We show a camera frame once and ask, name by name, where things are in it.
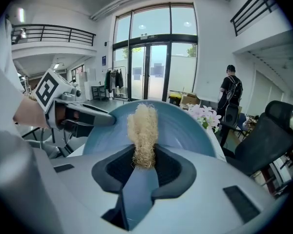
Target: flower bouquet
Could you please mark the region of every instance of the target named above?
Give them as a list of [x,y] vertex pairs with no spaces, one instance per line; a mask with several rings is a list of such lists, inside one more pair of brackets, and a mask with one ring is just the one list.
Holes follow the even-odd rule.
[[200,107],[200,105],[187,104],[187,106],[189,107],[188,113],[200,122],[205,129],[210,128],[214,133],[218,131],[221,116],[217,115],[215,110],[212,110],[211,107]]

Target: railing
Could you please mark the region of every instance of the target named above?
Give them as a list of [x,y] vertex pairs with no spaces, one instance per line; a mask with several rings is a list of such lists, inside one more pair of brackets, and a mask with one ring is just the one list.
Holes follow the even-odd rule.
[[33,41],[64,41],[93,46],[96,34],[84,30],[50,24],[13,25],[12,44]]
[[271,13],[276,8],[276,6],[273,7],[274,5],[276,5],[274,0],[247,0],[230,20],[233,23],[235,35],[241,34],[241,30],[246,29],[248,25],[250,26],[250,23],[254,22],[255,19],[260,20],[260,16],[264,17],[265,12],[266,14]]

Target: round ceiling light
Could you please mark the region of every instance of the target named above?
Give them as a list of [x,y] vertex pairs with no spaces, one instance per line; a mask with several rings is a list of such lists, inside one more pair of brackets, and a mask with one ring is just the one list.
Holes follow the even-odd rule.
[[190,27],[192,24],[191,24],[191,22],[188,22],[188,21],[186,21],[185,23],[184,23],[184,26],[185,27]]

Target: beige fibrous sponge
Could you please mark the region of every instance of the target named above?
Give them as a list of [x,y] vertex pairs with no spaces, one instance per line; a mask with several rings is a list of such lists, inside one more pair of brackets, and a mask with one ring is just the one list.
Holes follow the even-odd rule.
[[153,106],[138,105],[127,118],[128,137],[135,144],[133,162],[140,168],[155,165],[154,144],[158,139],[157,112]]

